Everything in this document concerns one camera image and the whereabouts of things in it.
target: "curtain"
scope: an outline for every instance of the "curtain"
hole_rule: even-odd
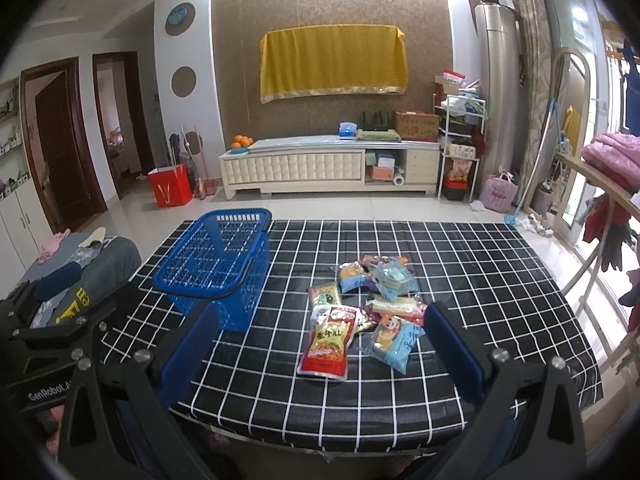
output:
[[[314,25],[267,32],[260,42],[260,100],[404,93],[404,33],[391,25]]]
[[[520,200],[533,172],[540,140],[542,140],[549,98],[552,46],[545,1],[513,0],[513,5],[520,13],[520,25],[524,32],[529,93],[529,131],[520,168],[520,189],[516,197]],[[533,188],[529,191],[525,204],[530,200],[533,191]]]

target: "screw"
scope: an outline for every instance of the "screw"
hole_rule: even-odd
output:
[[[82,350],[81,348],[74,348],[71,351],[71,358],[74,361],[79,361],[80,359],[82,359],[84,357],[84,350]]]
[[[78,370],[80,370],[81,372],[85,372],[89,368],[91,368],[91,359],[89,359],[88,357],[83,357],[78,361]]]
[[[494,348],[491,350],[491,358],[497,363],[503,363],[509,360],[509,352],[504,348]]]
[[[151,359],[151,352],[146,348],[142,350],[136,350],[135,354],[133,354],[133,360],[137,363],[146,363]]]
[[[551,365],[556,370],[564,370],[566,368],[566,362],[559,356],[551,358]]]

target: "patterned curtain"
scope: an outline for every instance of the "patterned curtain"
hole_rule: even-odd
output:
[[[552,47],[545,1],[513,0],[513,5],[521,15],[520,25],[525,37],[526,75],[529,87],[529,133],[520,168],[520,189],[517,195],[517,200],[520,200],[533,172],[542,139],[549,98]],[[534,187],[529,191],[525,204],[529,203],[533,190]]]

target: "yellow cloth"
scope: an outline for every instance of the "yellow cloth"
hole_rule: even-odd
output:
[[[404,33],[391,25],[315,25],[260,40],[260,100],[404,93]]]
[[[578,136],[580,136],[580,123],[582,122],[582,117],[575,110],[574,107],[569,106],[566,109],[566,114],[564,115],[564,134],[569,139],[569,144],[571,144],[572,154],[575,155],[576,147],[578,146]]]

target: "red snack package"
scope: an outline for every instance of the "red snack package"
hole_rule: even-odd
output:
[[[347,348],[353,340],[358,309],[332,306],[322,322],[312,326],[298,373],[345,381],[349,373]]]

